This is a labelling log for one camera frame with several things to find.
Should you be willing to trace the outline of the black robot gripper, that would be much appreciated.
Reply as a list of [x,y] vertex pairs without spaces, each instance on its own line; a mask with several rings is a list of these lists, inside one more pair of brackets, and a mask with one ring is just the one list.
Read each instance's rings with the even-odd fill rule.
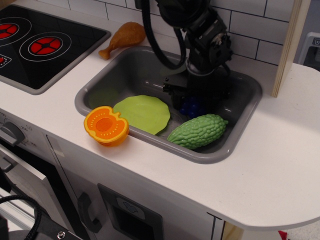
[[223,96],[228,93],[231,71],[217,68],[208,75],[192,75],[187,70],[168,75],[163,80],[162,90],[171,95],[172,106],[180,110],[185,97],[205,98],[206,114],[222,116]]

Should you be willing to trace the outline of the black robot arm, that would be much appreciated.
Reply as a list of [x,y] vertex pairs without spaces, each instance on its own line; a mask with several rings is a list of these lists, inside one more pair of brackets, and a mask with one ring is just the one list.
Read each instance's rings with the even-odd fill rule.
[[205,115],[209,103],[217,101],[225,93],[222,86],[210,89],[210,82],[221,79],[217,69],[222,67],[226,76],[231,71],[226,62],[231,60],[231,40],[227,27],[208,0],[159,0],[162,19],[170,25],[180,48],[180,61],[171,62],[159,47],[151,23],[150,2],[135,1],[142,12],[147,39],[159,61],[171,70],[186,67],[185,87],[166,85],[171,93],[173,106],[189,118]]

